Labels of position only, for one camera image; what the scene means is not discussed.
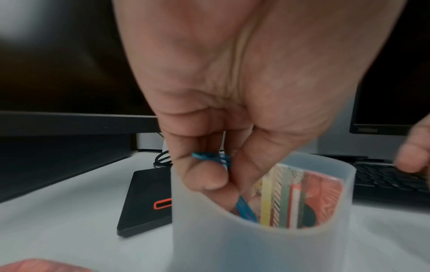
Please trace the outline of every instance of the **computer monitor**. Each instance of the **computer monitor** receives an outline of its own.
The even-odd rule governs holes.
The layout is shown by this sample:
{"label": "computer monitor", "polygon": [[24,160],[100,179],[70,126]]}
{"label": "computer monitor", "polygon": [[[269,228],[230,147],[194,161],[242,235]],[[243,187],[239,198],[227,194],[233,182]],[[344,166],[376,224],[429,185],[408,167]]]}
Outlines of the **computer monitor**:
{"label": "computer monitor", "polygon": [[111,1],[0,2],[0,137],[144,132]]}
{"label": "computer monitor", "polygon": [[406,135],[430,113],[430,1],[409,0],[358,86],[350,132]]}

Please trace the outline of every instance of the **desk surface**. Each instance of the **desk surface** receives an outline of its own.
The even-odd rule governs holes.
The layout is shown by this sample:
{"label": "desk surface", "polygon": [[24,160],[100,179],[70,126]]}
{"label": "desk surface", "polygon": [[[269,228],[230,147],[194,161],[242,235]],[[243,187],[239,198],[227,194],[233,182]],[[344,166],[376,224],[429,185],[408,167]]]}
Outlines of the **desk surface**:
{"label": "desk surface", "polygon": [[[155,156],[137,153],[0,204],[0,265],[36,257],[100,272],[168,272],[171,225],[116,235],[133,172]],[[353,205],[344,270],[430,271],[430,214]]]}

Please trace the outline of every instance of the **monitor bezel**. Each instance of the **monitor bezel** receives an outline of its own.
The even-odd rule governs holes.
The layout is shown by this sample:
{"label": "monitor bezel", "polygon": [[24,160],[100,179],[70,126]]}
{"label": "monitor bezel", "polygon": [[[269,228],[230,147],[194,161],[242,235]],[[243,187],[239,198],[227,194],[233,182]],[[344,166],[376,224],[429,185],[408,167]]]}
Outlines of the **monitor bezel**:
{"label": "monitor bezel", "polygon": [[156,116],[0,111],[0,137],[154,132]]}
{"label": "monitor bezel", "polygon": [[358,124],[355,122],[358,114],[358,103],[361,95],[361,85],[357,86],[355,94],[353,114],[349,125],[349,132],[352,134],[374,134],[374,135],[408,135],[412,125],[386,125],[386,124]]}

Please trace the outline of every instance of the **orange object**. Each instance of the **orange object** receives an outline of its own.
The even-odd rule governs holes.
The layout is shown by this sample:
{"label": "orange object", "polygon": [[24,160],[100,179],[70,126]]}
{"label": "orange object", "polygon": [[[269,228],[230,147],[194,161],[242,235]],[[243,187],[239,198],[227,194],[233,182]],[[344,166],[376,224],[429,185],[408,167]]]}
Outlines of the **orange object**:
{"label": "orange object", "polygon": [[[166,202],[170,202],[170,204],[160,206],[160,204],[164,204]],[[171,205],[172,205],[172,199],[163,199],[163,200],[155,201],[154,202],[154,210],[161,210],[161,209],[170,207]]]}

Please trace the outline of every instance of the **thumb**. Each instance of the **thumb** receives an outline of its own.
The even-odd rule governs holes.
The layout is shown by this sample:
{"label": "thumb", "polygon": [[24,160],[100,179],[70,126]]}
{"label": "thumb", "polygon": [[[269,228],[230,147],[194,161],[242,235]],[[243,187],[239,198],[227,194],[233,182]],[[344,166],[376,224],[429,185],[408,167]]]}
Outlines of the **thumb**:
{"label": "thumb", "polygon": [[240,194],[246,192],[275,164],[310,140],[304,135],[257,128],[232,160],[230,178]]}

